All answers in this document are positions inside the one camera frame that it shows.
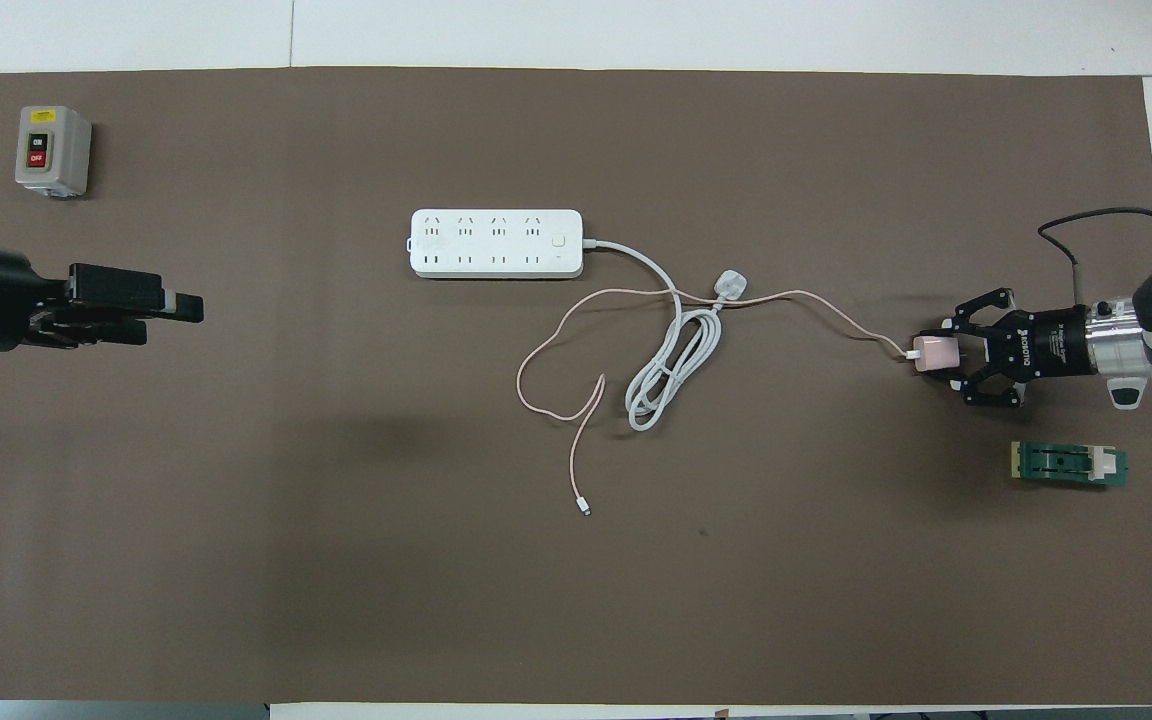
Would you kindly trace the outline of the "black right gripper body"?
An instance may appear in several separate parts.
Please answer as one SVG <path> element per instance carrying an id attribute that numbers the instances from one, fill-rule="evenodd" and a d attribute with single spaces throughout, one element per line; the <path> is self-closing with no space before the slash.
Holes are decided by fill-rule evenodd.
<path id="1" fill-rule="evenodd" d="M 1087 305 L 1028 313 L 1011 311 L 1011 379 L 1094 376 Z"/>

